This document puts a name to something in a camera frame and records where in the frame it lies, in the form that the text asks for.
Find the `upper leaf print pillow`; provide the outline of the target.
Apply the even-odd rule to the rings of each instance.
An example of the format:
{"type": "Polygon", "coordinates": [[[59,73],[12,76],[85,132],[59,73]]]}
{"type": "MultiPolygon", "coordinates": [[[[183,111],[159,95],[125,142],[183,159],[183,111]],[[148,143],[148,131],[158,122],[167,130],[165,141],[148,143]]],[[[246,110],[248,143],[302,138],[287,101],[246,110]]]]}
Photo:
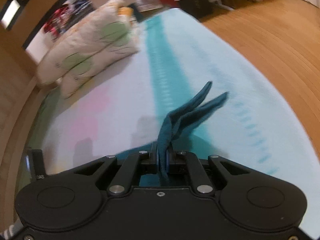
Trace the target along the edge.
{"type": "Polygon", "coordinates": [[[37,67],[41,84],[63,77],[80,58],[92,56],[102,48],[100,31],[113,22],[130,22],[132,11],[123,0],[109,0],[68,29],[43,57],[37,67]]]}

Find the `leaf print pillow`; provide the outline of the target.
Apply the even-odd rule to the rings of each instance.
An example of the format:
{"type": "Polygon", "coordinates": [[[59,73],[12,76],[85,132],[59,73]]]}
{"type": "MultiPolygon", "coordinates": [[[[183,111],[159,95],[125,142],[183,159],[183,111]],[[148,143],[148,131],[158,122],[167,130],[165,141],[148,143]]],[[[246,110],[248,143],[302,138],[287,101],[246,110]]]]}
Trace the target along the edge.
{"type": "Polygon", "coordinates": [[[63,77],[60,83],[64,98],[72,96],[92,77],[106,67],[138,51],[139,24],[133,22],[113,22],[102,27],[100,31],[102,48],[92,56],[80,58],[63,77]]]}
{"type": "Polygon", "coordinates": [[[109,0],[68,29],[43,57],[37,67],[41,84],[63,77],[80,58],[92,56],[102,48],[100,31],[113,22],[130,22],[132,11],[123,0],[109,0]]]}

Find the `teal pants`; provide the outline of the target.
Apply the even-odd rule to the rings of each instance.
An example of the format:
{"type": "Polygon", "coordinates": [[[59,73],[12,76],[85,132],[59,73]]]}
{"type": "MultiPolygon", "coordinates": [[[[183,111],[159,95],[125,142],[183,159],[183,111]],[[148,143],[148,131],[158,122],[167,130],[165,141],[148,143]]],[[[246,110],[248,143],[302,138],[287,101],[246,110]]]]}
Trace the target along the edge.
{"type": "Polygon", "coordinates": [[[220,109],[228,100],[228,92],[203,103],[207,97],[212,82],[206,85],[187,103],[170,111],[164,118],[163,124],[157,137],[157,157],[159,171],[156,174],[143,175],[140,186],[171,186],[169,170],[169,151],[173,149],[175,140],[186,138],[200,124],[209,119],[215,111],[220,109]]]}

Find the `wooden headboard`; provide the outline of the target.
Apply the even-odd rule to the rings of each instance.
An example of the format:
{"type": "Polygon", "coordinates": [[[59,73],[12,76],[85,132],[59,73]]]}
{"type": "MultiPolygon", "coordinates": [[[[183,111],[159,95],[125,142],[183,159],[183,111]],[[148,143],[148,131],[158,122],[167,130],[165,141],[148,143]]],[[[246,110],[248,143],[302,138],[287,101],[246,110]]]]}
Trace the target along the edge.
{"type": "Polygon", "coordinates": [[[39,107],[56,87],[41,87],[33,61],[21,63],[1,46],[1,231],[16,221],[14,199],[18,188],[21,158],[39,107]]]}

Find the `floral bed sheet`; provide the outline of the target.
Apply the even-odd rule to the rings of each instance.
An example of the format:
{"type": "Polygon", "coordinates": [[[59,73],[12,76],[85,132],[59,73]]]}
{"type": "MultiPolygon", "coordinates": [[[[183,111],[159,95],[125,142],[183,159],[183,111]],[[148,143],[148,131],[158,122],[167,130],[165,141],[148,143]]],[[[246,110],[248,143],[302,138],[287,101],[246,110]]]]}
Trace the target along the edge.
{"type": "Polygon", "coordinates": [[[175,148],[217,154],[291,182],[308,200],[301,228],[319,237],[319,161],[295,113],[241,54],[180,9],[140,25],[139,51],[84,84],[70,98],[44,100],[28,146],[48,174],[157,139],[165,116],[208,82],[228,100],[175,148]]]}

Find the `lower leaf print pillow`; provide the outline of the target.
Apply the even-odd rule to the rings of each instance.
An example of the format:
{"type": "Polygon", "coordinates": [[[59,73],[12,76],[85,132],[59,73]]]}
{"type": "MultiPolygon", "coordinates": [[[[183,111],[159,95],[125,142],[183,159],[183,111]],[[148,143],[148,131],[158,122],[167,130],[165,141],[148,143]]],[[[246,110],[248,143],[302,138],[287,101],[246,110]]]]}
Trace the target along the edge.
{"type": "Polygon", "coordinates": [[[72,96],[92,77],[106,67],[138,51],[139,24],[133,22],[113,22],[102,27],[100,31],[102,48],[92,56],[80,58],[63,77],[60,83],[64,98],[72,96]]]}

